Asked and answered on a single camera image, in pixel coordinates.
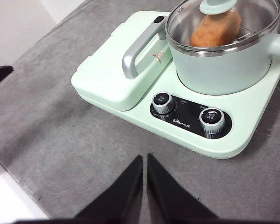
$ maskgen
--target white wall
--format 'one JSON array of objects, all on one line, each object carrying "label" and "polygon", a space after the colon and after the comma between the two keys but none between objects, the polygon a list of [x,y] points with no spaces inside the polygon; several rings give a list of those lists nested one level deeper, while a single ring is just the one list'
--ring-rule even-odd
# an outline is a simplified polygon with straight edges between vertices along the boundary
[{"label": "white wall", "polygon": [[39,0],[0,0],[0,65],[11,65],[55,25]]},{"label": "white wall", "polygon": [[41,0],[56,24],[77,8],[84,0]]}]

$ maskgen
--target lid knob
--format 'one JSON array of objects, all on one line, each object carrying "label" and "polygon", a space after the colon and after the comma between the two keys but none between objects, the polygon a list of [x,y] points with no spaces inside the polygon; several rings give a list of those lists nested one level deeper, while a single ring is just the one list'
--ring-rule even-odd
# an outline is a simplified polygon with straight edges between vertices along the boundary
[{"label": "lid knob", "polygon": [[220,14],[232,9],[236,3],[237,0],[203,0],[200,11],[208,15]]}]

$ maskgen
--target control knob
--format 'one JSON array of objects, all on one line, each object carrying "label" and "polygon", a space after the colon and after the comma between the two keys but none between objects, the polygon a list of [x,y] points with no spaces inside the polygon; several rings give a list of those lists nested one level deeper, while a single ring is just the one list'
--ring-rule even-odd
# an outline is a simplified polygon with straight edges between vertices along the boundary
[{"label": "control knob", "polygon": [[173,111],[175,102],[168,92],[159,92],[152,100],[153,107],[158,114],[166,114]]},{"label": "control knob", "polygon": [[215,107],[208,107],[201,111],[199,120],[204,132],[208,134],[222,132],[225,127],[224,113]]}]

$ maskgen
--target silver handle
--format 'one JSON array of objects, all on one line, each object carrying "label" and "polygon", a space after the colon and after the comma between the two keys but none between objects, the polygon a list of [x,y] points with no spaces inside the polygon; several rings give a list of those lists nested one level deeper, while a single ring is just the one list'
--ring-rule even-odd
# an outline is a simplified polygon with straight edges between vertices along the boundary
[{"label": "silver handle", "polygon": [[134,79],[138,76],[135,59],[156,34],[159,35],[160,40],[166,39],[166,19],[166,16],[158,16],[125,52],[122,58],[122,69],[126,78]]}]

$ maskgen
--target floor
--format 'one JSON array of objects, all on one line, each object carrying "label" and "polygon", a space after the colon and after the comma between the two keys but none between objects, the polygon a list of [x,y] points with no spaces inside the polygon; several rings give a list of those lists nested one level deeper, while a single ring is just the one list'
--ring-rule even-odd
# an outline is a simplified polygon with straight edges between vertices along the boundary
[{"label": "floor", "polygon": [[32,219],[48,219],[48,216],[0,164],[0,224]]}]

